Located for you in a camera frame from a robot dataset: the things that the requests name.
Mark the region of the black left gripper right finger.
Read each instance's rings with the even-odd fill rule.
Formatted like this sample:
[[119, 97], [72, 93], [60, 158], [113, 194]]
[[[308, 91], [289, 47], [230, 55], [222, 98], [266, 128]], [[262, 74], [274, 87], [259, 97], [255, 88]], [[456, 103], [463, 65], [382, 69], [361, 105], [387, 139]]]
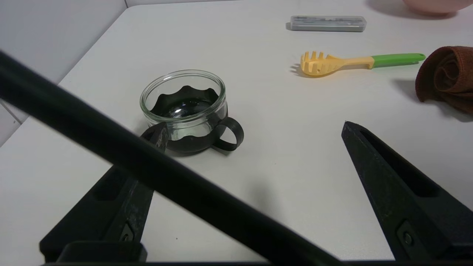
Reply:
[[468, 207], [363, 126], [341, 137], [396, 261], [472, 261]]

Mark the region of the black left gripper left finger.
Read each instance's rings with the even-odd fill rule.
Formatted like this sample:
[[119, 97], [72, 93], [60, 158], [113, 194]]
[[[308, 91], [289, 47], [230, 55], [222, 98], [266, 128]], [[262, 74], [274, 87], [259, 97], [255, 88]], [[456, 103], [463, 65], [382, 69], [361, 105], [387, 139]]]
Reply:
[[112, 166], [40, 241], [46, 262], [145, 262], [154, 190]]

